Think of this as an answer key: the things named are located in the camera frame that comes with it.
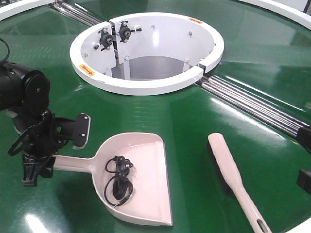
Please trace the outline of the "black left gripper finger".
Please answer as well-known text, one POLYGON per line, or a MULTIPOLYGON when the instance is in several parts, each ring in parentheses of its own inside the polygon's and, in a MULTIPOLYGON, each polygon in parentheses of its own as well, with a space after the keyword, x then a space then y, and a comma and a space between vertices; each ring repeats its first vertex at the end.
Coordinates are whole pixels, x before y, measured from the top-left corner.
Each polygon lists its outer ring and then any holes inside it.
POLYGON ((38 158, 24 154, 22 156, 24 186, 37 186, 37 178, 51 178, 53 176, 53 156, 38 158))

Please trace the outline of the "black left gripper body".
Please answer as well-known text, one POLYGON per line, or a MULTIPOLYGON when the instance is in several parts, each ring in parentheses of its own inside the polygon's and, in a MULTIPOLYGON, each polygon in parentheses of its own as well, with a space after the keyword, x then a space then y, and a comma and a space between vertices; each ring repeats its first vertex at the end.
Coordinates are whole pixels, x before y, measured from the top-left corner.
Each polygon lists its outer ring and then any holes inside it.
POLYGON ((13 143, 13 155, 22 152, 31 159, 49 160, 71 140, 73 119, 56 117, 49 109, 36 116, 26 109, 14 109, 13 113, 19 134, 13 143))

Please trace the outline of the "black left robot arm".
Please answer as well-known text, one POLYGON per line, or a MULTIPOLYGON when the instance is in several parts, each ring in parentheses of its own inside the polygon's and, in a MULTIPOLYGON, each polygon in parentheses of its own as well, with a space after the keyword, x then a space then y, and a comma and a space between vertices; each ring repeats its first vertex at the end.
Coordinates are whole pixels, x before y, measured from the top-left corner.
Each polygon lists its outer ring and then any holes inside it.
POLYGON ((36 187, 38 176, 52 177, 52 155, 72 138, 74 120, 56 117, 48 108, 49 91, 41 71, 1 62, 0 109, 7 110, 19 135, 8 154, 22 153, 25 187, 36 187))

